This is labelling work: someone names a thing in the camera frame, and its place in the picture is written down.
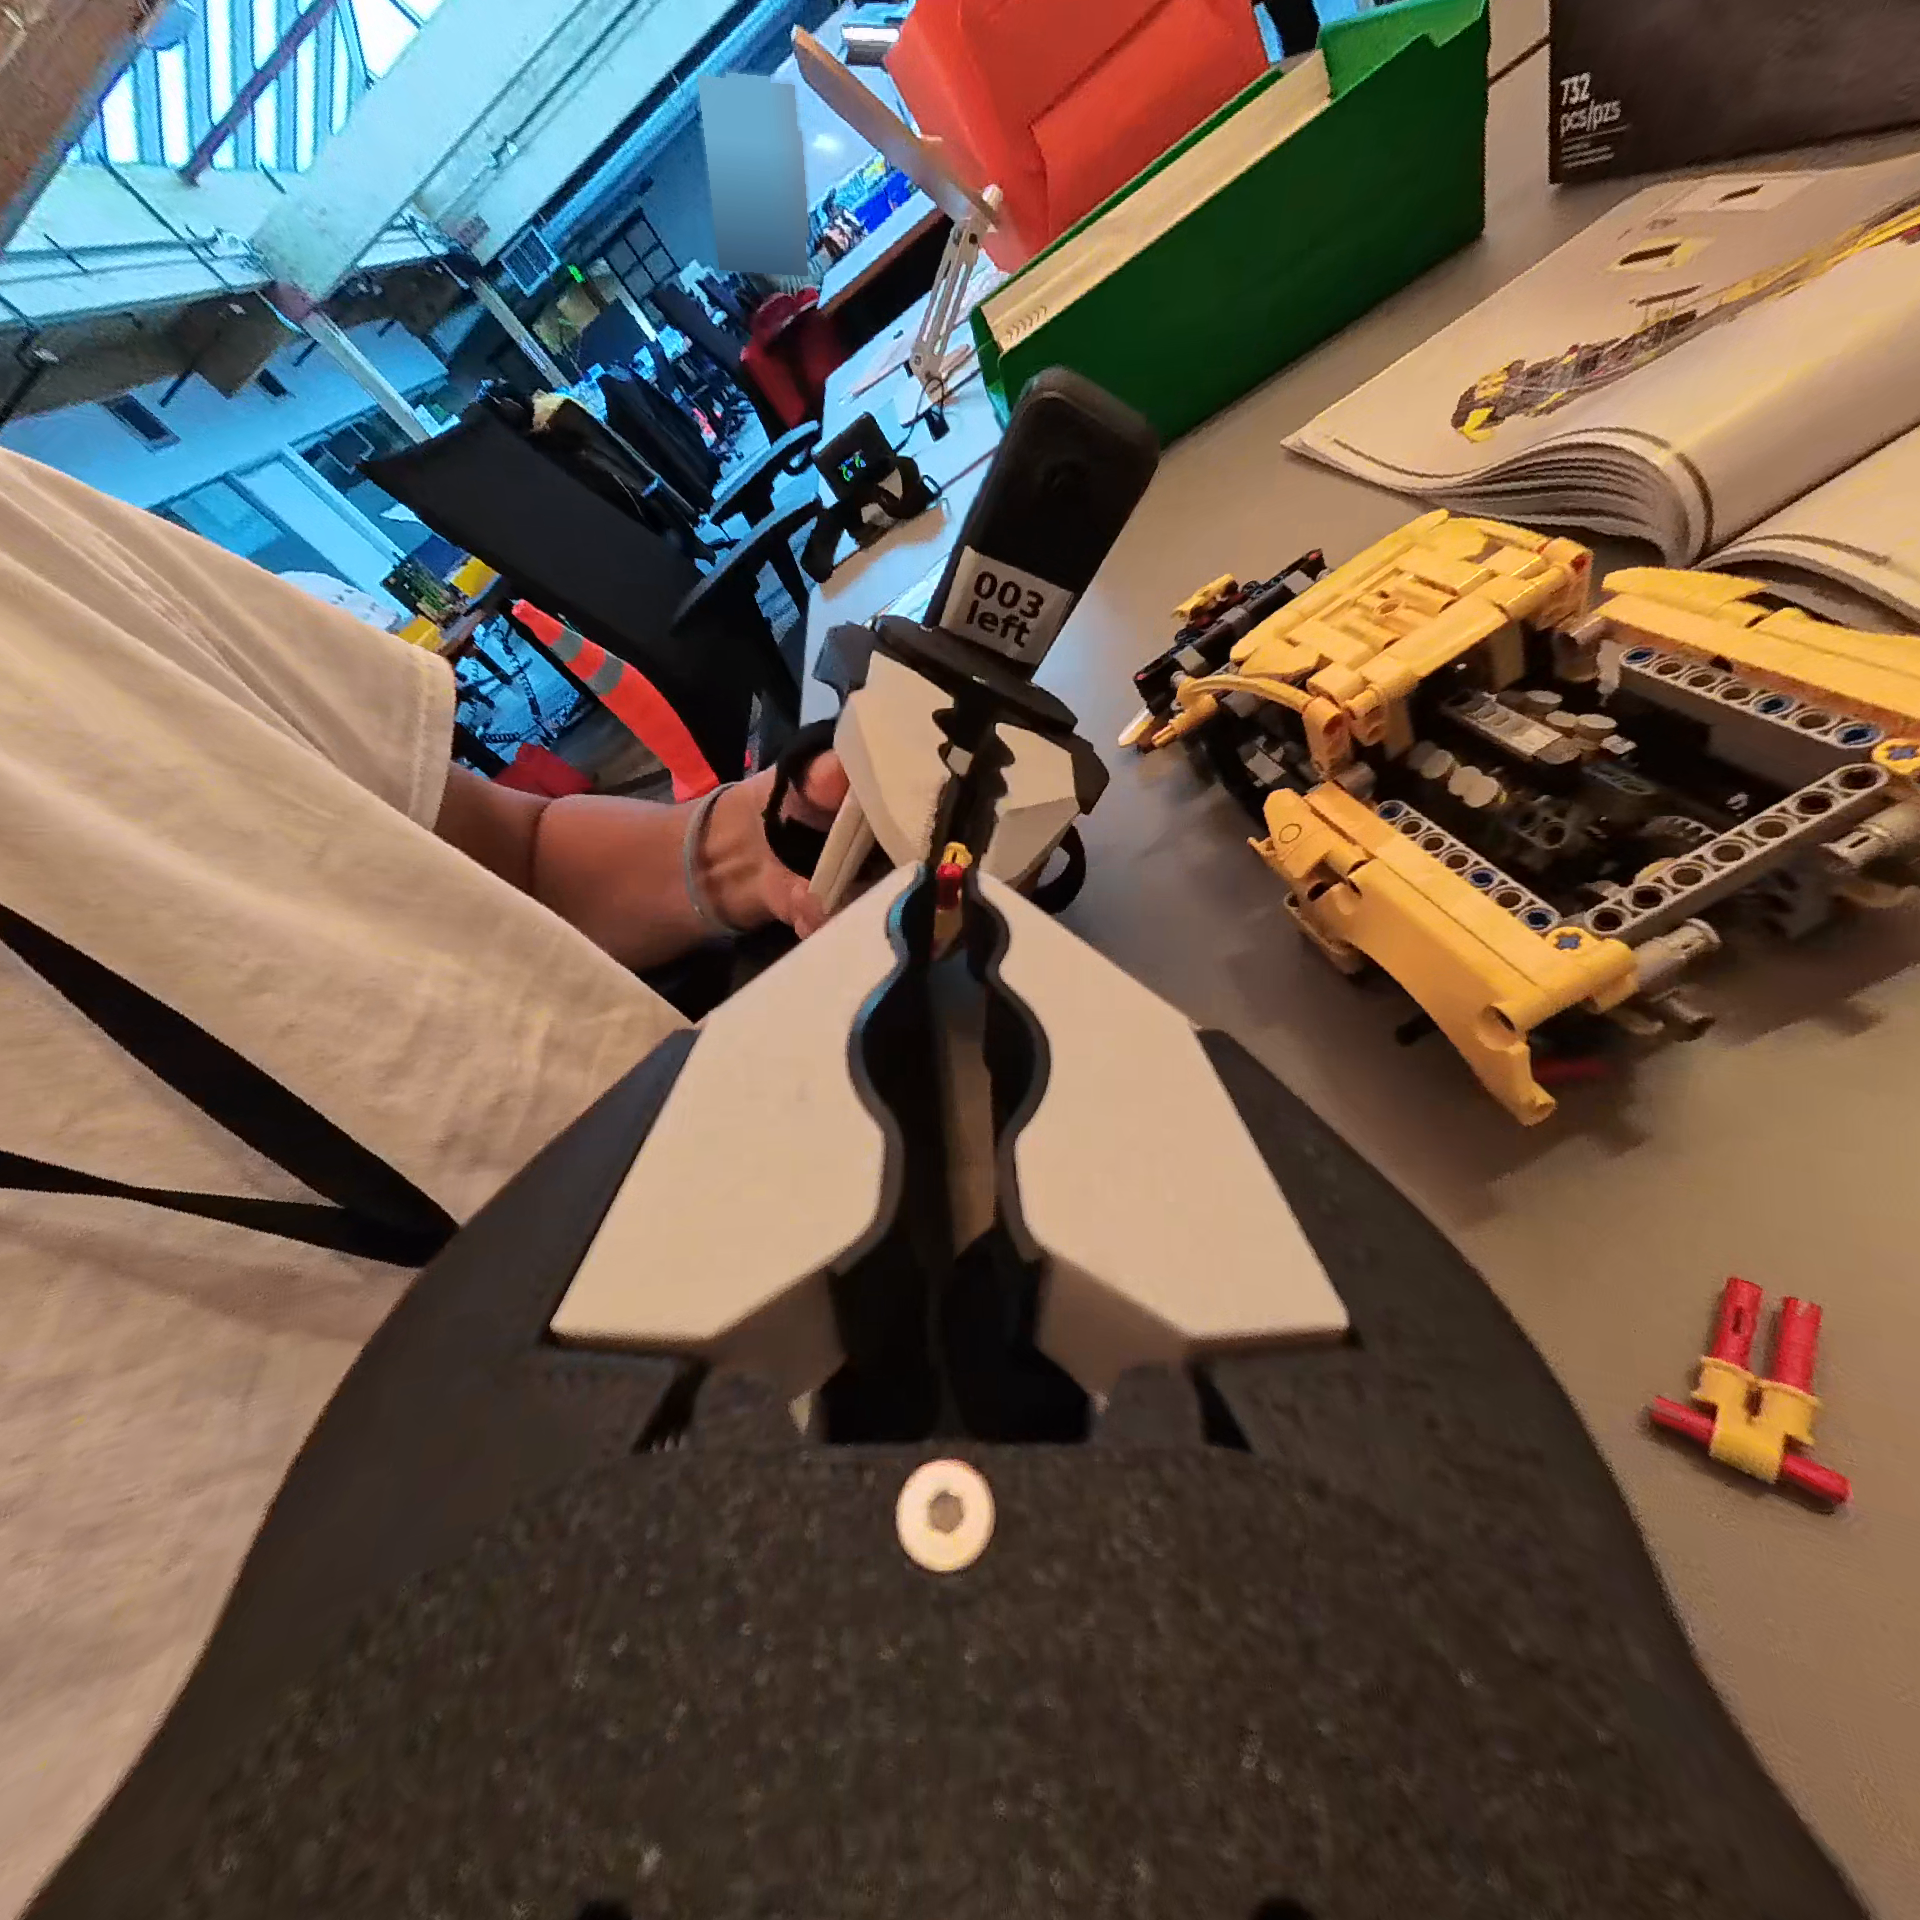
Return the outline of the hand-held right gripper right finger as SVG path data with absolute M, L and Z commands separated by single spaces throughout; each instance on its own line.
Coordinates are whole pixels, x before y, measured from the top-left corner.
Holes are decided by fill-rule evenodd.
M 1002 882 L 934 963 L 945 1431 L 1073 1447 L 1123 1375 L 1354 1337 L 1197 1026 Z

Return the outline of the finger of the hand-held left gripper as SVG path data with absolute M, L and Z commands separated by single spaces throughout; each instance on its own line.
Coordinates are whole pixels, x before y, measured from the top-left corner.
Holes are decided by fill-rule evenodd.
M 1073 754 L 1047 733 L 996 733 L 996 804 L 987 836 L 987 870 L 1036 886 L 1065 827 L 1080 814 Z
M 848 804 L 896 868 L 925 868 L 934 808 L 946 789 L 946 687 L 911 665 L 866 665 L 866 687 L 830 726 L 830 754 L 848 777 Z

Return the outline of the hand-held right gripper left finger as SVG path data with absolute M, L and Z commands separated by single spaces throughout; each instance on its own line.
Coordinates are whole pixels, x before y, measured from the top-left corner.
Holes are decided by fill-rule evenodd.
M 897 868 L 706 1013 L 548 1340 L 683 1357 L 822 1431 L 934 1431 L 934 870 Z

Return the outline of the yellow brick toy car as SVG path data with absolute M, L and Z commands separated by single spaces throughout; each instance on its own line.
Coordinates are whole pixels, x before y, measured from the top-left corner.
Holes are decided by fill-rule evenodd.
M 1569 537 L 1430 509 L 1190 590 L 1133 694 L 1114 750 L 1223 784 L 1290 932 L 1515 1121 L 1608 1026 L 1706 1037 L 1680 976 L 1723 932 L 1915 899 L 1915 635 L 1740 570 L 1599 577 Z

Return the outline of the person's left hand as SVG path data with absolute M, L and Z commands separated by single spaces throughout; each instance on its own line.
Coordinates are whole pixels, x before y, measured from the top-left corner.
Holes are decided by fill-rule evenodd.
M 712 808 L 712 892 L 754 932 L 816 936 L 830 911 L 810 892 L 810 882 L 771 852 L 771 827 L 830 834 L 839 804 L 848 793 L 848 777 L 830 750 L 801 754 L 792 771 L 758 771 L 734 784 L 734 793 Z

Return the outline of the black device with display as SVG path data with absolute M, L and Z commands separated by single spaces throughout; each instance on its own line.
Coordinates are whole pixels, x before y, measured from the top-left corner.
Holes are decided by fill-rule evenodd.
M 945 486 L 896 448 L 896 431 L 856 414 L 839 441 L 816 448 L 830 500 L 801 537 L 801 570 L 822 590 L 844 551 L 872 551 L 889 529 L 925 514 Z

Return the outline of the blue wristband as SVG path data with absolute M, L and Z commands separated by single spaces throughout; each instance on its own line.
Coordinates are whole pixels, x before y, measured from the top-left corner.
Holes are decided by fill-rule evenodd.
M 706 789 L 701 804 L 683 804 L 683 842 L 675 842 L 675 870 L 683 870 L 683 911 L 712 943 L 734 943 L 739 919 L 716 911 L 712 892 L 712 808 L 734 793 L 734 784 Z

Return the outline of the orange traffic cone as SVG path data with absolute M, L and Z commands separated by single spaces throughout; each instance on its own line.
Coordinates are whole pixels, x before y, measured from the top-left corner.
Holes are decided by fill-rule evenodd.
M 562 669 L 590 704 L 617 713 L 669 777 L 675 804 L 701 804 L 716 789 L 706 750 L 689 742 L 683 713 L 617 653 L 586 646 L 575 625 L 506 602 L 506 625 L 529 653 L 543 653 L 548 669 Z

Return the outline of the red office chair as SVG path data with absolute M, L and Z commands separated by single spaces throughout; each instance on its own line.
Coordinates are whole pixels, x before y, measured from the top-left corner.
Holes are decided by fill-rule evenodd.
M 839 320 L 816 306 L 816 289 L 769 296 L 748 316 L 739 369 L 771 407 L 781 431 L 822 420 L 822 384 L 844 366 Z

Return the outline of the green plastic bin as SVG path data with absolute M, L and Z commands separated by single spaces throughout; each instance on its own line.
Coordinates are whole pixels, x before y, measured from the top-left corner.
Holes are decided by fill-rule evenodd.
M 1171 448 L 1489 231 L 1489 0 L 1321 30 L 973 306 L 1011 426 L 1038 369 Z

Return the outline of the orange container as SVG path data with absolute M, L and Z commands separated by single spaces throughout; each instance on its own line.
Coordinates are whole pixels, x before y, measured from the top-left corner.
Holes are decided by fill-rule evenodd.
M 889 47 L 911 135 L 945 143 L 966 192 L 996 192 L 996 274 L 1266 68 L 1246 0 L 918 0 Z

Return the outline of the black office chair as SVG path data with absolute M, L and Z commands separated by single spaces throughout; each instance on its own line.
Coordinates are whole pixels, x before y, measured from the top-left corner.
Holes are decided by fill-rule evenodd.
M 562 431 L 490 401 L 353 472 L 482 561 L 513 602 L 632 665 L 712 777 L 758 771 L 801 726 L 801 625 L 771 629 L 758 577 L 781 570 L 801 606 L 792 529 L 810 500 L 712 551 L 701 529 L 662 521 L 598 420 Z

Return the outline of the open instruction booklet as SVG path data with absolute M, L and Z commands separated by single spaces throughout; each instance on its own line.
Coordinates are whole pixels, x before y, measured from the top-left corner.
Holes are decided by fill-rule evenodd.
M 1920 157 L 1623 198 L 1286 448 L 1915 625 Z

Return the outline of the toy car set box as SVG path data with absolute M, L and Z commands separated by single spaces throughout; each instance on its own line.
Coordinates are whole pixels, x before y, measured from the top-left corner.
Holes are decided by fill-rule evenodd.
M 1915 0 L 1550 0 L 1559 192 L 1797 157 L 1915 120 Z

